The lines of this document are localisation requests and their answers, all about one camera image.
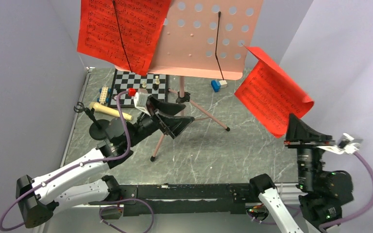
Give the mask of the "pink music stand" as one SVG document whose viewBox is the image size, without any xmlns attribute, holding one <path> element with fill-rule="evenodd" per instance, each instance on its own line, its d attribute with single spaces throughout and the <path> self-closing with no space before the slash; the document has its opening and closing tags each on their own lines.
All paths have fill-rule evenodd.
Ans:
<svg viewBox="0 0 373 233">
<path fill-rule="evenodd" d="M 180 102 L 213 119 L 185 92 L 185 78 L 240 79 L 262 5 L 261 0 L 174 0 L 149 71 L 178 76 L 174 93 Z"/>
</svg>

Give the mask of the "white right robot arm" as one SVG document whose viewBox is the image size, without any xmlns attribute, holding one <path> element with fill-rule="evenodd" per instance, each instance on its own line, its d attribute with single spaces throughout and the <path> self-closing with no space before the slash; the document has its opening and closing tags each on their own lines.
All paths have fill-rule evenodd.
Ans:
<svg viewBox="0 0 373 233">
<path fill-rule="evenodd" d="M 318 233 L 319 226 L 342 218 L 342 206 L 353 201 L 353 183 L 346 171 L 325 171 L 322 155 L 326 151 L 343 153 L 332 136 L 320 133 L 295 114 L 288 117 L 284 144 L 295 149 L 297 155 L 298 183 L 304 194 L 298 196 L 301 213 L 311 233 Z M 249 181 L 249 197 L 260 201 L 272 216 L 282 233 L 300 233 L 302 230 L 284 205 L 278 188 L 266 173 Z"/>
</svg>

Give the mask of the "black microphone stand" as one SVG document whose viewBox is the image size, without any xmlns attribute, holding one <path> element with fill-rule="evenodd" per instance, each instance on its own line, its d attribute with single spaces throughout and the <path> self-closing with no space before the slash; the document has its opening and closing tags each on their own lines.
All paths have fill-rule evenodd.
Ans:
<svg viewBox="0 0 373 233">
<path fill-rule="evenodd" d="M 94 108 L 85 107 L 82 102 L 78 101 L 74 106 L 74 112 L 85 112 L 88 118 L 91 119 L 92 124 L 89 127 L 89 135 L 92 139 L 100 141 L 107 138 L 105 130 L 109 126 L 110 121 L 106 119 L 96 119 L 96 117 L 94 116 Z"/>
</svg>

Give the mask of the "gold microphone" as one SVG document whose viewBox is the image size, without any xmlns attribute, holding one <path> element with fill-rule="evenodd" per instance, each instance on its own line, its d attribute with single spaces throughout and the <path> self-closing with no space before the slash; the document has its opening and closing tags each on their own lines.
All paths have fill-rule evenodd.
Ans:
<svg viewBox="0 0 373 233">
<path fill-rule="evenodd" d="M 117 109 L 113 109 L 113 108 L 104 106 L 104 105 L 102 105 L 98 102 L 91 102 L 89 104 L 88 108 L 90 110 L 93 109 L 95 112 L 100 112 L 100 113 L 103 113 L 103 114 L 106 114 L 106 115 L 109 115 L 109 116 L 124 118 L 127 121 L 132 121 L 133 120 L 132 115 L 127 114 L 127 113 L 121 113 L 120 114 Z"/>
</svg>

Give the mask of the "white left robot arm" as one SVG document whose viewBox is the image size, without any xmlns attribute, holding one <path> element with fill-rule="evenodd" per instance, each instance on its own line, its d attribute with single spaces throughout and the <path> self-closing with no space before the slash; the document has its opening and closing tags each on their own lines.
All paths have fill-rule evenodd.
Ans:
<svg viewBox="0 0 373 233">
<path fill-rule="evenodd" d="M 58 212 L 85 202 L 117 202 L 120 187 L 113 176 L 87 185 L 80 185 L 80 181 L 122 164 L 133 154 L 133 146 L 156 131 L 176 138 L 195 120 L 180 115 L 184 104 L 163 102 L 150 95 L 135 100 L 141 112 L 135 123 L 121 118 L 108 121 L 104 139 L 87 154 L 51 173 L 18 178 L 16 199 L 24 227 L 37 227 Z"/>
</svg>

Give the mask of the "red sheet music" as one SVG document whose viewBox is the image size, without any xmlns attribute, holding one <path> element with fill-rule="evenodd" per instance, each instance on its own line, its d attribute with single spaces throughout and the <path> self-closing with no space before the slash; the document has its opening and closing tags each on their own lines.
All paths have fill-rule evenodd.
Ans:
<svg viewBox="0 0 373 233">
<path fill-rule="evenodd" d="M 146 75 L 170 0 L 83 0 L 79 53 Z"/>
<path fill-rule="evenodd" d="M 302 118 L 314 100 L 260 47 L 246 49 L 258 62 L 235 96 L 267 131 L 280 138 L 287 132 L 289 114 Z"/>
</svg>

